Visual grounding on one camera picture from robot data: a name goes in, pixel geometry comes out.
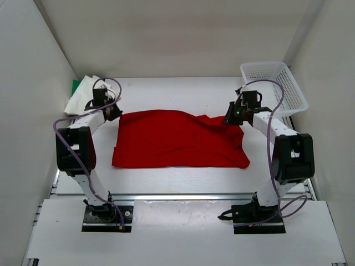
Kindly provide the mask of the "white t shirt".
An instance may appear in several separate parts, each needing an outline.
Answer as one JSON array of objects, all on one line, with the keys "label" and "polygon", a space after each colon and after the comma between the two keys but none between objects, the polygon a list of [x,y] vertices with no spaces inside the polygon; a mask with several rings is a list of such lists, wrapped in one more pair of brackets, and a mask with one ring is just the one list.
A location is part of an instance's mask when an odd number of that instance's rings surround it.
[{"label": "white t shirt", "polygon": [[93,99],[93,85],[99,79],[98,76],[85,76],[79,83],[74,94],[69,99],[64,113],[66,115],[81,115],[84,113],[86,104]]}]

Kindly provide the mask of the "green polo t shirt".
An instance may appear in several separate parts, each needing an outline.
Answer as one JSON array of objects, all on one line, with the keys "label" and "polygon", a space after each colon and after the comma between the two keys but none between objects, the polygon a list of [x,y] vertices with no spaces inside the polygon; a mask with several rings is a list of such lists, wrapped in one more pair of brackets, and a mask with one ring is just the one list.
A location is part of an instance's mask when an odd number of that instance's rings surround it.
[{"label": "green polo t shirt", "polygon": [[75,91],[77,90],[78,86],[80,85],[81,81],[80,80],[73,80],[72,81],[72,92],[71,96],[74,95]]}]

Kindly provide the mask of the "red t shirt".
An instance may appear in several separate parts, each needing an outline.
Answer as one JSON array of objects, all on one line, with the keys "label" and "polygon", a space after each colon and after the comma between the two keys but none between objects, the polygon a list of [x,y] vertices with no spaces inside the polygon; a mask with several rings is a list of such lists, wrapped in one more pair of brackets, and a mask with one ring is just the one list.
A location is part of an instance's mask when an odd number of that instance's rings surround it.
[{"label": "red t shirt", "polygon": [[194,116],[177,110],[124,114],[111,164],[116,168],[229,167],[246,169],[239,126],[223,117]]}]

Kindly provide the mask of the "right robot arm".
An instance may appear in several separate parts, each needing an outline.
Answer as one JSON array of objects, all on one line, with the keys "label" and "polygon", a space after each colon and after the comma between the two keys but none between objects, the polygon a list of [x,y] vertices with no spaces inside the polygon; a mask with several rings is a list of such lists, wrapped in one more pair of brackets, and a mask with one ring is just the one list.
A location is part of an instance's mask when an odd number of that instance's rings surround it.
[{"label": "right robot arm", "polygon": [[262,94],[258,91],[238,89],[236,94],[238,97],[230,102],[222,122],[234,126],[248,122],[266,136],[270,179],[235,215],[249,214],[254,221],[261,222],[268,215],[280,215],[281,198],[295,185],[315,174],[313,138],[309,134],[300,134],[275,118],[273,110],[261,105]]}]

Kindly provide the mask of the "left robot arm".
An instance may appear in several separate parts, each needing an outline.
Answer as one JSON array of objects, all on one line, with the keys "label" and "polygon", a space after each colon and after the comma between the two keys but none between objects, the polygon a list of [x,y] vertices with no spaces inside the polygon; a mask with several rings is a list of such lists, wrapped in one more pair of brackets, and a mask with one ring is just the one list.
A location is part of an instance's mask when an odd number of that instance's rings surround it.
[{"label": "left robot arm", "polygon": [[84,203],[104,222],[112,221],[121,211],[95,171],[97,156],[92,134],[106,121],[123,114],[111,92],[105,86],[93,89],[93,99],[86,104],[83,115],[59,119],[53,124],[59,170],[78,183],[86,196]]}]

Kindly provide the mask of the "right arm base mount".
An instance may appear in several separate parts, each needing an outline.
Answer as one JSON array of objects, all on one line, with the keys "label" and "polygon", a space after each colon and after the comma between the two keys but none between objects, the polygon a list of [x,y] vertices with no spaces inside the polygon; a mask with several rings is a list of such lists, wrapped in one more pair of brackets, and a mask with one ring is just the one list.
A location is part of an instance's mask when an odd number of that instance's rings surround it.
[{"label": "right arm base mount", "polygon": [[246,204],[234,204],[222,212],[218,219],[232,221],[234,234],[284,234],[283,218],[278,213],[278,206],[260,206],[256,196]]}]

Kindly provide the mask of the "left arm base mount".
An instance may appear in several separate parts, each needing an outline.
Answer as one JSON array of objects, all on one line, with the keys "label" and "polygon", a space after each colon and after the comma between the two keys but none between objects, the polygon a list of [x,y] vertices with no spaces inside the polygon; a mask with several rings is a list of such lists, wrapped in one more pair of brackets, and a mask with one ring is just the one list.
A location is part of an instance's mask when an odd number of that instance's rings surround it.
[{"label": "left arm base mount", "polygon": [[104,203],[94,206],[84,199],[85,212],[82,232],[130,233],[133,223],[134,206],[118,205],[115,207]]}]

